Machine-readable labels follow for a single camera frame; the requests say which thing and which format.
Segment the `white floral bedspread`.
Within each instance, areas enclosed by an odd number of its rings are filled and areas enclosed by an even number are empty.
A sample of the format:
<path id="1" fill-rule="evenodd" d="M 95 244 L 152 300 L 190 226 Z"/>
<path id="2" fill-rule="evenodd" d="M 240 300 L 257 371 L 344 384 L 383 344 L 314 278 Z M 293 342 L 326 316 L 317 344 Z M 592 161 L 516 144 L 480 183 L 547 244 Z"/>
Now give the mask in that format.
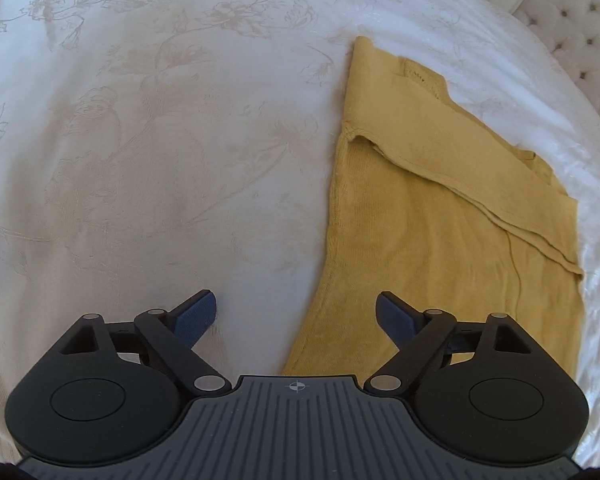
<path id="1" fill-rule="evenodd" d="M 442 76 L 576 202 L 576 459 L 600 466 L 600 114 L 486 0 L 0 0 L 0 462 L 19 457 L 9 393 L 87 312 L 209 289 L 199 354 L 230 379 L 287 375 L 360 37 Z"/>

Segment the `yellow knit sweater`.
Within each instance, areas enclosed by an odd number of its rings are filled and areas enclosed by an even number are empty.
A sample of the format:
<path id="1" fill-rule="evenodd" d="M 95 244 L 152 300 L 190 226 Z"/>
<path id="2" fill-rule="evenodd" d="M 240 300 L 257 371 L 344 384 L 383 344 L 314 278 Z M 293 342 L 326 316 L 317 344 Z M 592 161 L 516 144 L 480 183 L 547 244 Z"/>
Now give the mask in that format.
<path id="1" fill-rule="evenodd" d="M 568 373 L 584 313 L 577 204 L 537 154 L 458 106 L 442 76 L 355 40 L 326 259 L 283 371 L 370 377 L 396 352 L 376 298 L 466 322 L 511 315 Z"/>

